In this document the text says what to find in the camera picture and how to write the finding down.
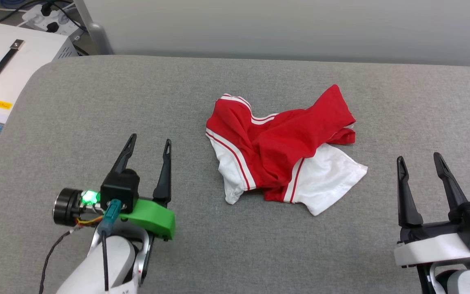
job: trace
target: gray fabric tabletop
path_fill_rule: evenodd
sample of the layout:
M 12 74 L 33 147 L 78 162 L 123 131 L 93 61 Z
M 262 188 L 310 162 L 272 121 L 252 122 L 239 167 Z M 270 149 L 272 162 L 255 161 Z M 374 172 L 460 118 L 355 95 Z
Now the gray fabric tabletop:
M 205 123 L 223 93 L 254 115 L 306 108 L 339 85 L 357 123 L 338 146 L 367 175 L 319 216 L 259 192 L 235 205 Z M 433 164 L 442 153 L 470 200 L 470 67 L 90 56 L 45 65 L 22 91 L 0 138 L 0 294 L 34 293 L 64 187 L 97 189 L 131 133 L 129 167 L 150 197 L 172 140 L 175 240 L 156 242 L 140 293 L 420 293 L 395 265 L 396 158 L 405 156 L 426 222 L 447 220 Z M 86 256 L 91 229 L 65 238 L 47 269 L 54 293 Z

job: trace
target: red and white garment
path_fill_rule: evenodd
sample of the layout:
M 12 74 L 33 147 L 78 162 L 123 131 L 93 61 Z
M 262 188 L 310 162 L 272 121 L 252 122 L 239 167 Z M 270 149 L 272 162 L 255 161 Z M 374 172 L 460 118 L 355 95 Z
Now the red and white garment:
M 351 144 L 355 119 L 340 89 L 331 86 L 313 106 L 255 117 L 242 97 L 224 94 L 206 122 L 226 201 L 263 189 L 268 201 L 304 203 L 314 216 L 340 199 L 367 173 L 330 144 Z

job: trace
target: yellow label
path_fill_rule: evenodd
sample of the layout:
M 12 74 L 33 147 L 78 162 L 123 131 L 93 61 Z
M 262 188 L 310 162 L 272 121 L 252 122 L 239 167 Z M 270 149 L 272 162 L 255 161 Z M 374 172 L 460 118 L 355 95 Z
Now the yellow label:
M 12 103 L 0 101 L 0 108 L 10 109 L 10 108 L 12 108 Z

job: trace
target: teal connector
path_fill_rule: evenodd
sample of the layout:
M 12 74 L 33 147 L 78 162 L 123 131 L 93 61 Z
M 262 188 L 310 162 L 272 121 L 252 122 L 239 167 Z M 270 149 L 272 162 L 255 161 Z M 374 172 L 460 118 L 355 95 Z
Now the teal connector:
M 110 201 L 110 205 L 108 205 L 108 209 L 106 209 L 106 212 L 104 213 L 103 220 L 97 226 L 99 234 L 104 234 L 105 237 L 112 234 L 113 223 L 119 216 L 122 206 L 123 203 L 121 203 L 120 200 L 113 199 Z

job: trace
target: yellow wire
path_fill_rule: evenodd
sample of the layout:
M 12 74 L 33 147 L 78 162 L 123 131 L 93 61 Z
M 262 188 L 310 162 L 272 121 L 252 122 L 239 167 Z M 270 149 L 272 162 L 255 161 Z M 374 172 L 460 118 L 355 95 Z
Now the yellow wire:
M 93 219 L 93 220 L 84 221 L 84 220 L 77 219 L 77 221 L 78 221 L 81 225 L 87 225 L 87 224 L 89 224 L 89 223 L 93 223 L 93 222 L 99 221 L 99 220 L 101 220 L 102 218 L 103 218 L 102 216 L 98 216 L 97 218 L 95 218 L 95 219 Z

